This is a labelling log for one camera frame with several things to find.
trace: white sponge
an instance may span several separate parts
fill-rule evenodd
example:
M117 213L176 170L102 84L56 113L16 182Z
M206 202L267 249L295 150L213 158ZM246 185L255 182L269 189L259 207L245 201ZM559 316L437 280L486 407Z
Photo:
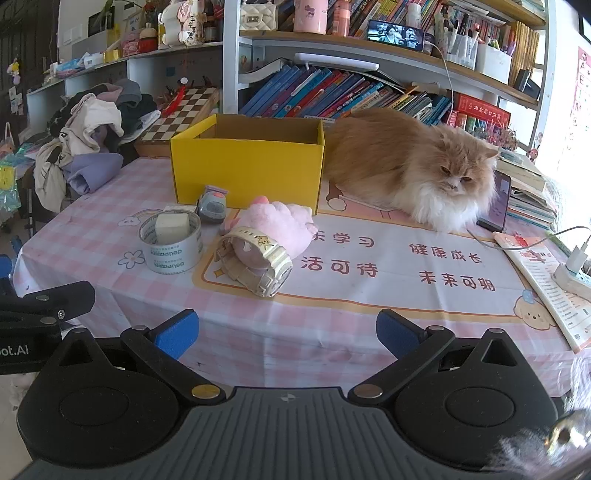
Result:
M159 245L180 242L189 235L189 216L186 213L163 213L156 218L155 228Z

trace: yellow box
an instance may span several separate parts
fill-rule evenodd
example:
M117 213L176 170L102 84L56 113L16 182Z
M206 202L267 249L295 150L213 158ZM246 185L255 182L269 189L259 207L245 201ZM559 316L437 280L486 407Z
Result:
M324 154L322 121L211 115L170 140L179 203L194 205L205 188L229 191L228 208L265 195L316 213Z

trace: charging cable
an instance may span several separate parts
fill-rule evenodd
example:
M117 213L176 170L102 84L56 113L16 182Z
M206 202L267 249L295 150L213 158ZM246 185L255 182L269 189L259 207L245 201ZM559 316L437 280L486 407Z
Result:
M536 242L534 244L528 245L527 247L496 247L494 245L488 245L488 244L484 243L482 240L478 239L476 237L476 235L474 235L470 230L466 229L466 231L472 236L472 238L474 240L476 240L479 244L481 244L481 245L483 245L483 246L485 246L487 248L492 248L494 250L527 250L528 248L535 247L536 245L539 245L539 244L545 242L546 240L550 240L551 238L553 238L555 236L562 235L563 233L570 232L571 230L575 230L577 228L584 228L585 230L591 232L591 228L589 228L588 226L584 226L584 225L572 226L571 228L567 228L566 230L562 230L561 232L552 233L551 235L548 235L546 238L540 240L539 242ZM591 240L591 235L589 235L589 238L587 238L587 241L583 244L582 252L585 251L585 249L587 248L587 245L588 245L588 243L589 243L590 240Z
M437 51L439 52L439 54L441 55L441 59L443 60L443 66L445 67L445 73L447 73L447 79L449 81L449 89L452 91L452 108L450 109L450 111L453 111L453 85L452 85L452 78L449 76L449 70L447 69L447 62L445 61L445 55L439 49L439 47L437 45L435 45L434 43L431 43L429 41L425 41L425 43L427 45L431 45L432 47L435 47L437 49Z

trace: blue gripper pad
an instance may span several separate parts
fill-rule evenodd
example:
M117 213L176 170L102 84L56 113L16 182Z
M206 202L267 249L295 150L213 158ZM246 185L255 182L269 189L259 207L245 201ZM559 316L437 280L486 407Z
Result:
M164 353L178 360L197 341L198 335L199 317L195 310L186 309L150 330L148 337Z
M375 333L390 353L400 359L427 338L427 332L393 310L383 309L375 322Z

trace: cartoon bear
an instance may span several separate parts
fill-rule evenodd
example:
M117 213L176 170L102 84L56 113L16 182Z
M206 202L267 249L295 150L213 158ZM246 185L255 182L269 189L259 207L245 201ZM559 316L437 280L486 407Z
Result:
M550 330L556 323L550 312L544 307L539 297L532 291L525 289L515 302L513 312L522 319L528 327L535 330Z

